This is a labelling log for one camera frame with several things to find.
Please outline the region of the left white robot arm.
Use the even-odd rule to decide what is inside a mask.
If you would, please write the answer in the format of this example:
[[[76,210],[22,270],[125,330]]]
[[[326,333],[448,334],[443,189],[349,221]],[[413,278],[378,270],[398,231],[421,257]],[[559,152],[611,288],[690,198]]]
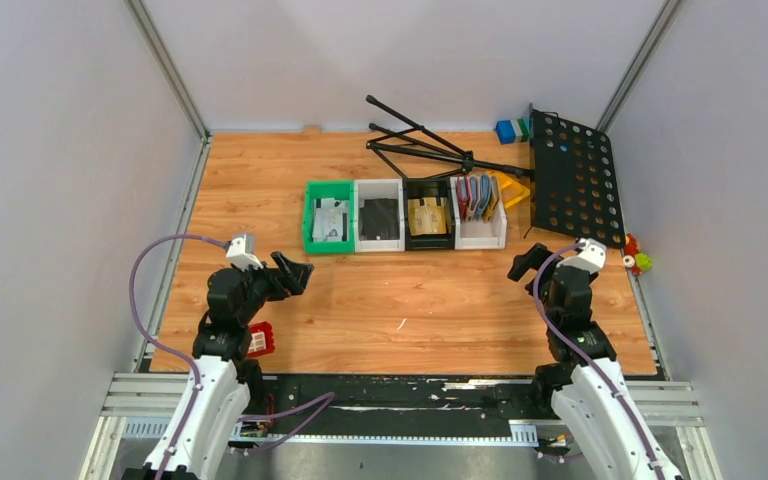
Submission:
[[[185,391],[143,465],[123,478],[214,478],[235,424],[262,387],[260,365],[248,356],[249,324],[265,303],[303,294],[314,271],[280,252],[271,258],[267,266],[234,254],[208,278]]]

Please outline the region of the yellow leather card holder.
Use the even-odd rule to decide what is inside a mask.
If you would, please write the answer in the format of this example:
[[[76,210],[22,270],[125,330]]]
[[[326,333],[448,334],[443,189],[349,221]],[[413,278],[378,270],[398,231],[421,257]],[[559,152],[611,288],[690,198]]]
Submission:
[[[499,186],[497,178],[494,175],[487,175],[488,180],[488,201],[483,212],[483,220],[490,222],[497,210],[497,206],[500,200]]]

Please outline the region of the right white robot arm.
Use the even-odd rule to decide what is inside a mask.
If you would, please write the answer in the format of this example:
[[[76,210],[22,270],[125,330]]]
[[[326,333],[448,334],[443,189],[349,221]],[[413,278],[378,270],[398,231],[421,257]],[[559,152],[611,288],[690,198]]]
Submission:
[[[593,319],[592,283],[606,248],[593,239],[552,252],[536,243],[515,256],[508,277],[526,284],[547,327],[550,364],[536,368],[531,404],[562,420],[599,479],[680,479],[631,397],[616,351]]]

